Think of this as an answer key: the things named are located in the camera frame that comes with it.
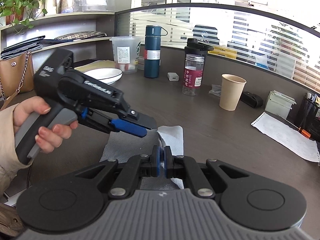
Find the beige left sleeve forearm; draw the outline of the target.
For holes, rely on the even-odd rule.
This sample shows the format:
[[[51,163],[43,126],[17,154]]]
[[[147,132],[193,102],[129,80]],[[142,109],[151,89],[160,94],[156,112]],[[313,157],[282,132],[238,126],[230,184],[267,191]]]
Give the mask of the beige left sleeve forearm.
[[[13,124],[13,113],[17,104],[1,111],[0,130],[0,192],[1,196],[10,186],[12,180],[17,176],[19,170],[28,168],[33,161],[27,165],[21,163],[15,151],[15,133]]]

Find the left hand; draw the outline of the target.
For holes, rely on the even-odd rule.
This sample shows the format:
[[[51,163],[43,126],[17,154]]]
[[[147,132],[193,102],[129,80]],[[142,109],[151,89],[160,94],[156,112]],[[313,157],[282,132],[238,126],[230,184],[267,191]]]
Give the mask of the left hand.
[[[19,103],[13,111],[14,133],[20,129],[31,113],[45,115],[51,107],[39,96],[33,96]],[[78,122],[74,121],[70,125],[56,124],[52,129],[41,126],[35,135],[35,142],[44,153],[53,152],[60,147],[63,139],[68,139],[72,135],[72,130],[78,127]]]

